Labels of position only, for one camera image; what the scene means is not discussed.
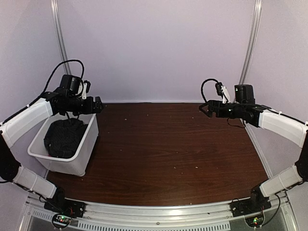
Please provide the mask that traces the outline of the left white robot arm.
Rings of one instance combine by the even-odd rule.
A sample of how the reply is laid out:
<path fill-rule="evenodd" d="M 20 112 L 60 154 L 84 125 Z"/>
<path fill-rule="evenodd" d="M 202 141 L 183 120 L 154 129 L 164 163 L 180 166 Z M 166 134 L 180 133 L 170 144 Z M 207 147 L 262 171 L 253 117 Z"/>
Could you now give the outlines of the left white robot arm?
<path fill-rule="evenodd" d="M 93 98 L 87 96 L 89 87 L 79 86 L 66 81 L 53 92 L 44 92 L 33 104 L 27 105 L 17 112 L 9 120 L 0 124 L 0 176 L 8 182 L 18 183 L 31 191 L 45 198 L 51 199 L 50 205 L 59 214 L 69 210 L 69 202 L 59 195 L 59 187 L 38 174 L 22 166 L 12 154 L 10 148 L 29 130 L 38 123 L 44 124 L 31 142 L 28 151 L 29 155 L 40 159 L 50 171 L 84 176 L 90 160 L 99 131 L 96 114 L 103 110 L 103 103 L 99 96 Z M 82 116 L 82 120 L 88 122 L 88 126 L 78 144 L 77 150 L 71 158 L 56 160 L 47 157 L 38 137 L 47 132 L 47 125 L 51 124 L 53 116 L 65 115 L 71 112 L 72 115 Z"/>

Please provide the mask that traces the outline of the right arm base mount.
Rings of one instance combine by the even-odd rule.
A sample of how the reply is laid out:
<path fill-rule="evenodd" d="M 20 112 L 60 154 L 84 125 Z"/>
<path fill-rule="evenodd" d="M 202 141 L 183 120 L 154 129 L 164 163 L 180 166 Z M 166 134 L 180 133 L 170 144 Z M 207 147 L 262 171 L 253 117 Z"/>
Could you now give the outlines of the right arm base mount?
<path fill-rule="evenodd" d="M 271 208 L 269 197 L 264 197 L 259 187 L 251 190 L 248 199 L 233 199 L 230 203 L 230 209 L 233 217 L 245 216 L 262 210 Z"/>

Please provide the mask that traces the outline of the dark pinstriped shirt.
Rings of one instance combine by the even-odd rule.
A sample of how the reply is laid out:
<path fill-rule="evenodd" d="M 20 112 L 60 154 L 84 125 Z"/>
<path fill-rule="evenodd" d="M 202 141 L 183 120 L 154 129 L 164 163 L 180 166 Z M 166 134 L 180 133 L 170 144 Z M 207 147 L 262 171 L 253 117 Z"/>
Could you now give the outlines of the dark pinstriped shirt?
<path fill-rule="evenodd" d="M 68 159 L 75 155 L 88 125 L 71 118 L 52 122 L 43 139 L 48 155 Z"/>

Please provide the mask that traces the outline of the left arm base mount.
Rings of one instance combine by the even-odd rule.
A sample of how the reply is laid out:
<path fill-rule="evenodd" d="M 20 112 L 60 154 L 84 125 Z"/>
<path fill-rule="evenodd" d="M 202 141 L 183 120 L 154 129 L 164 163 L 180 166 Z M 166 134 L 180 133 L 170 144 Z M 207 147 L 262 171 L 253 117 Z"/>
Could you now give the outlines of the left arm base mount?
<path fill-rule="evenodd" d="M 57 188 L 53 198 L 44 199 L 44 208 L 72 218 L 83 218 L 86 204 L 65 198 L 64 189 Z"/>

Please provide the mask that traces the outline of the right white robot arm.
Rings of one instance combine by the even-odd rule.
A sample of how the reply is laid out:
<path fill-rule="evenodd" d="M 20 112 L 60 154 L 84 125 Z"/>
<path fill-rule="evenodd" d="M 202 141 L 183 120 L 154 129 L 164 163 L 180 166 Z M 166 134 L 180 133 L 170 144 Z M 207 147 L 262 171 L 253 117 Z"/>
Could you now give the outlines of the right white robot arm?
<path fill-rule="evenodd" d="M 241 119 L 256 128 L 274 132 L 301 148 L 299 159 L 291 167 L 251 190 L 252 198 L 247 201 L 246 207 L 255 213 L 265 205 L 266 198 L 308 180 L 308 124 L 270 107 L 256 104 L 251 85 L 236 85 L 233 103 L 229 101 L 229 93 L 222 83 L 217 82 L 215 87 L 222 99 L 205 100 L 199 106 L 199 110 L 206 116 Z"/>

